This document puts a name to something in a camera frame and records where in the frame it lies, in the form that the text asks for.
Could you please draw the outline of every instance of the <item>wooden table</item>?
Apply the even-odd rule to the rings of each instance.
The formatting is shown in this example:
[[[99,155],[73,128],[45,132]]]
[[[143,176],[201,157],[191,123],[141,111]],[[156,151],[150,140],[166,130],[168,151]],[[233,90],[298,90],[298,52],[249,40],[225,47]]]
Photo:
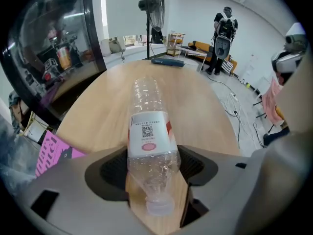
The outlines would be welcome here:
[[[161,88],[177,144],[239,155],[230,121],[205,77],[188,68],[154,65],[148,60],[118,65],[99,76],[71,107],[57,136],[87,153],[127,145],[132,85],[145,75],[152,75]],[[153,217],[146,214],[144,192],[127,178],[131,209],[156,234],[179,229],[187,195],[181,173],[172,186],[174,213]]]

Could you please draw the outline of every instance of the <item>standing fan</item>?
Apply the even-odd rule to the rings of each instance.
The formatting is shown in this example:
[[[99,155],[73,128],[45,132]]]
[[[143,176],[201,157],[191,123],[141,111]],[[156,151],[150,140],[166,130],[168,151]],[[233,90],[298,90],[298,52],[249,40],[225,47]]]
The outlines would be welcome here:
[[[141,0],[138,3],[141,11],[147,13],[147,59],[150,59],[150,24],[157,32],[164,25],[164,0]]]

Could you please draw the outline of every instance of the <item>qr code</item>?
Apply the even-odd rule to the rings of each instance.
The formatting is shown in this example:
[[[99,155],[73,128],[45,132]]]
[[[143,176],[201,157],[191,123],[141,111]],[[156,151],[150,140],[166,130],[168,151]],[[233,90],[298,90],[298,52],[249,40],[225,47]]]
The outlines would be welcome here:
[[[143,126],[142,127],[142,137],[147,138],[147,137],[152,137],[152,136],[153,136],[152,126]]]

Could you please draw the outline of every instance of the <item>fan stand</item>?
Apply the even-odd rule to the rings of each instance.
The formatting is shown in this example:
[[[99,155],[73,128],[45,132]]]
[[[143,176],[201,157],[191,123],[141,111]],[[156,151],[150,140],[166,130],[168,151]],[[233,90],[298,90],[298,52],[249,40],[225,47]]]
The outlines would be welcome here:
[[[147,15],[147,60],[150,59],[150,19]]]

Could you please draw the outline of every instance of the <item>ceiling light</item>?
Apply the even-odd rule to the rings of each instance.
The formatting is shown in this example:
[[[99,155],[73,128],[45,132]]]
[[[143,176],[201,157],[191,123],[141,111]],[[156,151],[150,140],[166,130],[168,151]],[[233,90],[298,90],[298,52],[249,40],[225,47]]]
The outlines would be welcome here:
[[[76,14],[70,14],[70,15],[67,15],[67,16],[64,16],[63,18],[71,18],[71,17],[77,17],[77,16],[82,16],[84,13],[81,12],[81,13],[76,13]]]

